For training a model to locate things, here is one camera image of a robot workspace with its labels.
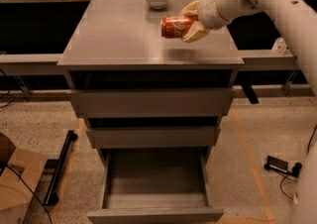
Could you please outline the white gripper wrist block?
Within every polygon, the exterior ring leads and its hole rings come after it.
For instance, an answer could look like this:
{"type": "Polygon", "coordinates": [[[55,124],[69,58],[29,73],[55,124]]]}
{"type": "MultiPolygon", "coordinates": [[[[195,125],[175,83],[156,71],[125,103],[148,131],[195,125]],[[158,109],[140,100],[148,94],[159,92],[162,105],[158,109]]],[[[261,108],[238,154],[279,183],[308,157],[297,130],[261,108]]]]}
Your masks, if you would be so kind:
{"type": "Polygon", "coordinates": [[[193,43],[205,38],[210,30],[221,29],[231,23],[225,19],[217,7],[217,0],[194,0],[187,4],[179,13],[180,16],[197,16],[188,32],[181,38],[185,43],[193,43]]]}

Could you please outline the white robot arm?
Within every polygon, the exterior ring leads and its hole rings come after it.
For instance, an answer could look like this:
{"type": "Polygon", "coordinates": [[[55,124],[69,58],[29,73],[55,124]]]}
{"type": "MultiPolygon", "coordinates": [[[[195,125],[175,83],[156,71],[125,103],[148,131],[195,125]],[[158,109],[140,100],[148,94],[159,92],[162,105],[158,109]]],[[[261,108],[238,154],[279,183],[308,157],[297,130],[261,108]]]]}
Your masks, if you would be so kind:
{"type": "Polygon", "coordinates": [[[265,12],[284,38],[296,62],[317,94],[317,12],[303,0],[198,0],[182,9],[195,22],[182,39],[187,43],[204,38],[234,19],[265,12]]]}

